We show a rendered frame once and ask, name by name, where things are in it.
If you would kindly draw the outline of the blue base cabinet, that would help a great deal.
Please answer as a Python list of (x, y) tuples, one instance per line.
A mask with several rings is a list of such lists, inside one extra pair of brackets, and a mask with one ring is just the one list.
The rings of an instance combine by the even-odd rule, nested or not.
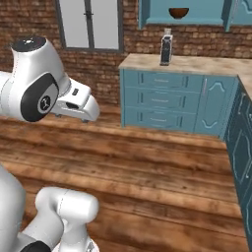
[[(130, 70), (130, 69), (122, 69), (122, 70), (120, 71), (121, 124), (124, 125), (124, 126), (126, 126), (127, 124), (125, 123), (125, 119), (124, 119), (125, 108), (126, 108), (126, 107), (144, 108), (144, 107), (126, 106), (126, 105), (125, 105), (125, 89), (126, 89), (126, 88), (131, 88), (131, 87), (125, 87), (124, 84), (121, 82), (121, 72), (122, 72), (123, 70)], [(202, 76), (203, 76), (202, 87), (203, 87), (203, 84), (204, 84), (204, 77), (205, 77), (205, 76), (209, 76), (209, 75), (203, 75), (203, 74), (193, 74), (193, 75), (202, 75)], [(195, 125), (196, 125), (196, 122), (197, 122), (198, 108), (197, 108), (197, 111), (194, 113), (194, 114), (196, 115)], [(146, 109), (160, 110), (160, 111), (170, 111), (170, 110), (156, 109), (156, 108), (146, 108)], [(222, 129), (222, 127), (223, 127), (224, 119), (225, 119), (225, 114), (226, 114), (226, 110), (224, 111), (223, 123), (222, 123), (220, 129)]]

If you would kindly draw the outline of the blue base cupboard door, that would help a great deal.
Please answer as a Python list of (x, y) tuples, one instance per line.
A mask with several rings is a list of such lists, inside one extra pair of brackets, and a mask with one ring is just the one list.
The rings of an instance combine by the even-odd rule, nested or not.
[(224, 111), (230, 99), (234, 77), (205, 76), (208, 79), (205, 95), (200, 95), (195, 132), (217, 136), (221, 131)]

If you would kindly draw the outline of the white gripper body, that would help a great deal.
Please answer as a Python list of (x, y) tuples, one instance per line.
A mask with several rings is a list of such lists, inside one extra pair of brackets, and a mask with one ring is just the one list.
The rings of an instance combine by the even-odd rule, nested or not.
[(91, 95), (83, 108), (64, 108), (57, 104), (51, 109), (51, 113), (66, 115), (81, 120), (96, 121), (99, 117), (100, 110), (95, 98)]

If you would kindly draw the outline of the grey framed window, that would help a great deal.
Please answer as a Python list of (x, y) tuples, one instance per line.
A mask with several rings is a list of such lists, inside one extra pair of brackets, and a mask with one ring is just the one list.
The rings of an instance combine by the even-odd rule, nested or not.
[(54, 3), (65, 49), (123, 51), (122, 0), (54, 0)]

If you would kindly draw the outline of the blue open wall cabinet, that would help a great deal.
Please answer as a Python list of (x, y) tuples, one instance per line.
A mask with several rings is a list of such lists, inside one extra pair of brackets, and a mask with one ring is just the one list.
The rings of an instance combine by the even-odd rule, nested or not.
[[(224, 0), (148, 0), (146, 24), (220, 25)], [(173, 19), (169, 8), (188, 8), (180, 20)]]

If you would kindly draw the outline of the blue closed wall cabinet door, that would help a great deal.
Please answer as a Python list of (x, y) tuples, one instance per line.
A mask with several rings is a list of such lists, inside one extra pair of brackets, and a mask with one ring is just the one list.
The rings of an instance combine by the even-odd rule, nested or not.
[(235, 0), (231, 23), (252, 26), (252, 0)]

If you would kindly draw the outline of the brown wooden bowl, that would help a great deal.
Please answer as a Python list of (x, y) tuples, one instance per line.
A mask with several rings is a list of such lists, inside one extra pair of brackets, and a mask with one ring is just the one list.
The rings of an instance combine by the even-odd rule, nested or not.
[(189, 9), (188, 8), (169, 8), (168, 12), (169, 12), (169, 15), (173, 19), (180, 20), (180, 19), (183, 19), (189, 13)]

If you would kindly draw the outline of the dark blue side cabinet run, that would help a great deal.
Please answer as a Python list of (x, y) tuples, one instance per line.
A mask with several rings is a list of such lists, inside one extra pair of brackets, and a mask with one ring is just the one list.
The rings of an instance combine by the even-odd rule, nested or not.
[(235, 97), (225, 131), (225, 142), (247, 239), (252, 238), (252, 214), (247, 208), (248, 189), (252, 181), (252, 130), (249, 129), (246, 117), (249, 106), (249, 95), (240, 80), (236, 79)]

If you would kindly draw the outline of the blue drawer front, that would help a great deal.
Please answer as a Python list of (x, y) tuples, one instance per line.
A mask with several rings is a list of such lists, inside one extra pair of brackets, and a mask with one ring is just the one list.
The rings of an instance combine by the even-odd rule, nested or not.
[(203, 76), (193, 74), (123, 70), (121, 82), (125, 87), (162, 89), (199, 93)]
[(126, 88), (125, 105), (195, 113), (199, 96), (188, 92)]
[(124, 119), (127, 125), (193, 132), (196, 115), (194, 113), (126, 107)]

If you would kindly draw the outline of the black and silver coffee grinder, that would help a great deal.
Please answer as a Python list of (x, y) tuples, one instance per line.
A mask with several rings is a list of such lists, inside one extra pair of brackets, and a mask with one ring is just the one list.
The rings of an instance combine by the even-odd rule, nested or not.
[(160, 66), (168, 66), (171, 60), (173, 35), (171, 29), (165, 29), (161, 39)]

